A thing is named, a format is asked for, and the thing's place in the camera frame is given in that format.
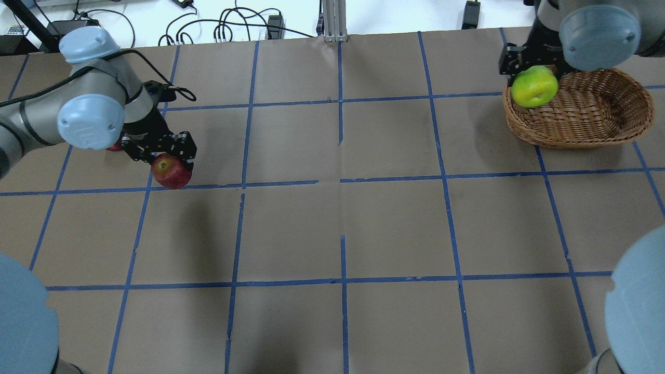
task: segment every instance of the wicker basket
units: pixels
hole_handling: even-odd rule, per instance
[[[617,70],[571,73],[559,82],[551,102],[517,105],[503,90],[508,127],[525,142],[547,148],[595,148],[636,140],[653,126],[648,92]]]

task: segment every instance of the metal bracket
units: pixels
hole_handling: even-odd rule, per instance
[[[347,41],[346,0],[323,0],[323,40],[329,43]]]

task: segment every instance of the white floor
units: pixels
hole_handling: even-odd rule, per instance
[[[466,0],[347,0],[346,17],[349,34],[406,33],[411,31],[454,30],[462,25],[462,13]],[[310,35],[315,35],[319,2],[317,0],[239,0],[239,7],[248,7],[256,11],[274,7],[282,10],[286,27]],[[201,19],[218,19],[226,8],[234,7],[233,0],[196,0],[194,5],[199,9]],[[50,20],[71,19],[74,5],[43,7]],[[80,11],[91,9],[111,9],[125,14],[136,30],[136,47],[156,46],[160,35],[164,34],[166,25],[178,17],[189,13],[188,9],[180,9],[171,0],[121,0],[115,3],[109,0],[82,0]],[[33,8],[33,13],[44,24],[44,17]],[[526,7],[522,0],[482,0],[479,28],[530,26],[533,23],[533,8]],[[109,30],[121,47],[129,47],[132,33],[127,21],[121,16],[97,12],[91,15]],[[196,19],[190,15],[174,23],[170,34],[189,21]],[[228,21],[242,22],[237,15]],[[0,33],[7,32],[10,25],[16,25],[12,12],[0,4]],[[214,22],[198,23],[189,26],[185,31],[195,43],[213,43],[212,29]],[[261,37],[261,27],[251,28],[251,39]],[[234,27],[234,40],[247,40],[247,31],[243,27]],[[287,33],[286,38],[302,37]],[[33,43],[39,41],[30,34]]]

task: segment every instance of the black bar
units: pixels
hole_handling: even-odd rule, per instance
[[[47,52],[57,53],[60,52],[58,48],[58,40],[52,35],[46,27],[39,22],[32,12],[23,4],[21,0],[4,0],[5,5],[18,17],[25,26],[35,34],[35,36],[46,47]]]

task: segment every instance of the metal post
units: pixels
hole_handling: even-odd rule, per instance
[[[326,42],[346,41],[346,0],[323,0],[324,33]]]
[[[42,45],[46,48],[48,53],[57,53],[60,52],[58,48],[58,39],[55,35],[52,35],[44,25],[39,22],[37,17],[35,17],[30,9],[26,7],[21,0],[4,0],[5,5],[14,12],[16,17],[18,17],[25,26],[30,30],[31,33],[42,42]]]

